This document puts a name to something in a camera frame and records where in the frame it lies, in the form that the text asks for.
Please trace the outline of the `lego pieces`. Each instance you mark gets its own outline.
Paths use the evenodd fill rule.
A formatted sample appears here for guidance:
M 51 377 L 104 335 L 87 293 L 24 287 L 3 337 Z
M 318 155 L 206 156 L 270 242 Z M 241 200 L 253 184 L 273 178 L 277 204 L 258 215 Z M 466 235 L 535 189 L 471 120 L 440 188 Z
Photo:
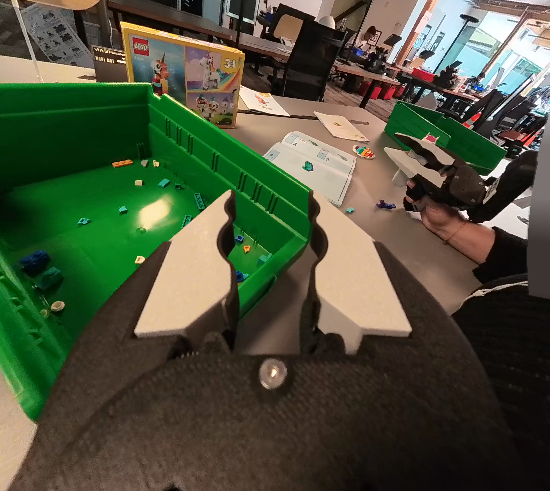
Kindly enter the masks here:
M 165 162 L 102 165 L 11 192 L 21 224 L 10 241 L 41 302 L 63 302 L 67 327 L 87 323 L 161 244 L 219 197 Z

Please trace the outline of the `black floor lamp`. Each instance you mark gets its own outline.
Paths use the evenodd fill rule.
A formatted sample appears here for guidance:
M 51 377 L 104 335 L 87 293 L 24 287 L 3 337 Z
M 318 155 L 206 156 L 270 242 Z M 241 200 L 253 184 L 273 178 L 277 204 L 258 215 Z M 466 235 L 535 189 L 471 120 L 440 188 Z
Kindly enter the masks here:
M 457 33 L 457 35 L 455 36 L 455 38 L 451 41 L 448 49 L 446 50 L 446 52 L 444 53 L 444 55 L 442 56 L 442 59 L 439 61 L 439 63 L 437 63 L 437 65 L 435 66 L 435 69 L 434 69 L 434 74 L 437 73 L 437 71 L 440 69 L 440 67 L 442 66 L 445 58 L 447 57 L 447 55 L 450 53 L 452 47 L 454 46 L 454 44 L 456 43 L 457 39 L 460 37 L 460 35 L 462 34 L 462 32 L 464 31 L 464 29 L 470 24 L 470 23 L 479 23 L 479 20 L 478 18 L 474 17 L 474 16 L 471 16 L 471 15 L 468 15 L 468 14 L 461 14 L 460 15 L 460 18 L 463 20 L 463 24 L 462 24 L 462 27 L 461 29 L 459 29 L 459 32 Z

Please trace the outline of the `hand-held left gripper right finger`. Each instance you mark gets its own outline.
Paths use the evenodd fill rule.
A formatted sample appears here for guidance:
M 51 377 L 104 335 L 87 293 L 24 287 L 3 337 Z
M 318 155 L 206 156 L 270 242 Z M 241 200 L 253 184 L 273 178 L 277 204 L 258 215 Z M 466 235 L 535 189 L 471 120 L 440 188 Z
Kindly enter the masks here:
M 316 256 L 300 315 L 300 351 L 335 334 L 347 355 L 365 336 L 406 338 L 412 327 L 375 242 L 319 192 L 310 191 L 310 247 Z

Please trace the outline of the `white booklet orange figure print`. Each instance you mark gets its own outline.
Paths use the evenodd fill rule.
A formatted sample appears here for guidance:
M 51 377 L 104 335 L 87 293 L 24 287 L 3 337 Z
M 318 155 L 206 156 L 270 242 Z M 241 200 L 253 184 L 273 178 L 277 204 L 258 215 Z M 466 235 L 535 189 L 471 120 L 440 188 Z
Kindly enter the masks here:
M 246 86 L 240 86 L 239 102 L 247 110 L 271 116 L 290 116 L 269 93 L 259 93 Z

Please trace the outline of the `person's right hand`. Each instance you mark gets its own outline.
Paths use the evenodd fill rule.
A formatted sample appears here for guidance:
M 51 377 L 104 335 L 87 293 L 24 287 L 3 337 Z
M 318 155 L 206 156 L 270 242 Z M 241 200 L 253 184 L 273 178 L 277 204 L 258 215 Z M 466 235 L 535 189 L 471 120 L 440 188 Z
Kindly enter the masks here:
M 455 208 L 437 203 L 424 194 L 421 185 L 408 180 L 404 204 L 411 206 L 411 210 L 420 214 L 423 225 L 437 235 L 444 243 L 450 243 L 451 239 L 466 224 L 466 219 Z

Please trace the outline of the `black mesh office chair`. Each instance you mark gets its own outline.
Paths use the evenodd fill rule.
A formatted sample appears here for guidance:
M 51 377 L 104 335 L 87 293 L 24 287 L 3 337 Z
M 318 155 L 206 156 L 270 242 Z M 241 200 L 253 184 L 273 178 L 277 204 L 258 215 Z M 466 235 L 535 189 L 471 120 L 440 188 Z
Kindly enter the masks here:
M 286 63 L 283 97 L 322 102 L 345 33 L 316 21 L 305 21 Z

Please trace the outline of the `person's black sweater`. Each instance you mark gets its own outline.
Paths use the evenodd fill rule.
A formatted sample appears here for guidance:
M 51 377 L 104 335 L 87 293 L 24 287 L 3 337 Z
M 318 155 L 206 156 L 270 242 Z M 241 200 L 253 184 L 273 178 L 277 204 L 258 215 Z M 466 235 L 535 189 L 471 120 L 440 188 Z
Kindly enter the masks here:
M 483 284 L 453 318 L 481 361 L 533 490 L 549 490 L 549 300 L 527 274 Z

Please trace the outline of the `white booklet yellow figure print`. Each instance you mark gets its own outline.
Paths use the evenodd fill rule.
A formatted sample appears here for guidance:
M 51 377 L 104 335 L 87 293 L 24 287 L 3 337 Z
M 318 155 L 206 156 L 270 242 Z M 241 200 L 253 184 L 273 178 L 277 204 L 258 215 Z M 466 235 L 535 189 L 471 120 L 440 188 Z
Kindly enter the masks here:
M 369 139 L 364 136 L 354 125 L 344 116 L 328 115 L 313 111 L 319 122 L 327 131 L 336 138 L 360 143 L 369 143 Z

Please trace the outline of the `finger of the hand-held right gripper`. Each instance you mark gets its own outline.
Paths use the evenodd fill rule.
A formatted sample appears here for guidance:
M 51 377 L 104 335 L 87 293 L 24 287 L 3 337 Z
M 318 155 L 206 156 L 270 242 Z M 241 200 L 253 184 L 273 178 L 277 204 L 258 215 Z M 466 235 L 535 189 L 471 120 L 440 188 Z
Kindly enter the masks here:
M 431 135 L 425 138 L 416 138 L 403 134 L 394 133 L 394 139 L 405 147 L 409 148 L 408 156 L 417 160 L 425 168 L 450 168 L 454 166 L 455 158 L 435 142 L 430 141 Z
M 441 187 L 443 185 L 445 177 L 439 171 L 423 166 L 419 159 L 410 157 L 406 151 L 385 147 L 384 152 L 398 167 L 392 178 L 394 185 L 404 187 L 409 180 L 414 179 L 416 176 L 426 180 L 434 187 Z

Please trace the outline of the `printed paper sheet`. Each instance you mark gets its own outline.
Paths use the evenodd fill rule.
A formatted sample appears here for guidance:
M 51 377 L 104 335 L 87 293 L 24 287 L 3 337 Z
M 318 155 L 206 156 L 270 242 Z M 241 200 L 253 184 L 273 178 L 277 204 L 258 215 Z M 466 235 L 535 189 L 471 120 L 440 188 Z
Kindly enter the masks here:
M 31 4 L 21 10 L 28 34 L 51 63 L 93 68 L 93 59 L 59 9 Z

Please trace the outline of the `black sign card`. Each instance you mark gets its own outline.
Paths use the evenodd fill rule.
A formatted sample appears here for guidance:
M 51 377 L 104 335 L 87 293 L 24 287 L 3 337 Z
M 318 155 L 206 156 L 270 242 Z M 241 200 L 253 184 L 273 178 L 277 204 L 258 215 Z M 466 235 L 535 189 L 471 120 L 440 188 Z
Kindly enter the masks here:
M 98 83 L 127 83 L 127 63 L 123 50 L 91 45 L 93 67 Z

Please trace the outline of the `green plastic bin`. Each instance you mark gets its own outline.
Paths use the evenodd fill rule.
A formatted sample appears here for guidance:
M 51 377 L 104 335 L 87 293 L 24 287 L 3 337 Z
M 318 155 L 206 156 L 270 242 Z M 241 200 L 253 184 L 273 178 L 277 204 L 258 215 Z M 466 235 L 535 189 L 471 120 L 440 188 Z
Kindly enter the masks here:
M 1 372 L 37 421 L 65 359 L 88 323 L 67 327 L 40 301 L 10 246 L 21 224 L 11 192 L 102 165 L 165 162 L 191 185 L 236 193 L 235 236 L 251 247 L 229 255 L 247 275 L 243 317 L 304 252 L 309 190 L 248 146 L 168 96 L 137 83 L 1 85 Z
M 481 176 L 489 175 L 506 156 L 504 148 L 452 118 L 406 102 L 395 104 L 384 132 L 401 147 L 405 144 L 396 139 L 397 132 L 419 139 L 432 135 L 437 138 L 438 147 L 462 158 Z

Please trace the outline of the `wooden back office chair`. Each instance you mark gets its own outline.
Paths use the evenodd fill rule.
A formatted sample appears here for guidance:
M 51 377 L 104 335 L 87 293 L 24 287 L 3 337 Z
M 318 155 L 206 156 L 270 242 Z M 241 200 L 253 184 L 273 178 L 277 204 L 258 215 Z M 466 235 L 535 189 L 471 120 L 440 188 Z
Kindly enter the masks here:
M 260 37 L 276 43 L 281 43 L 282 39 L 294 42 L 303 23 L 315 20 L 313 15 L 281 3 L 274 13 L 258 14 L 258 22 L 262 26 Z

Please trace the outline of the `pale blue instruction booklet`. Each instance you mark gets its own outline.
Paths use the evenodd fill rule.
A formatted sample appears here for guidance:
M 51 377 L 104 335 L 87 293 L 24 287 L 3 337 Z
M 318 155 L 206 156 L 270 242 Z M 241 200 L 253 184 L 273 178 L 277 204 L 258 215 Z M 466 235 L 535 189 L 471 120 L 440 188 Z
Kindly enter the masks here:
M 299 131 L 288 133 L 264 158 L 336 207 L 343 204 L 356 166 L 352 154 Z

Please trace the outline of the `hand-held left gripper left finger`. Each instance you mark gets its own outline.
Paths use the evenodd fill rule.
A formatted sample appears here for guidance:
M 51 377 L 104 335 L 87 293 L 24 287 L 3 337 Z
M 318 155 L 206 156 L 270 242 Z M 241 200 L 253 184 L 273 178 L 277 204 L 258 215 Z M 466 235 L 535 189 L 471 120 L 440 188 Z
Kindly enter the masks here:
M 233 248 L 236 195 L 224 192 L 176 233 L 134 328 L 138 338 L 181 336 L 198 348 L 209 333 L 232 344 L 239 320 Z

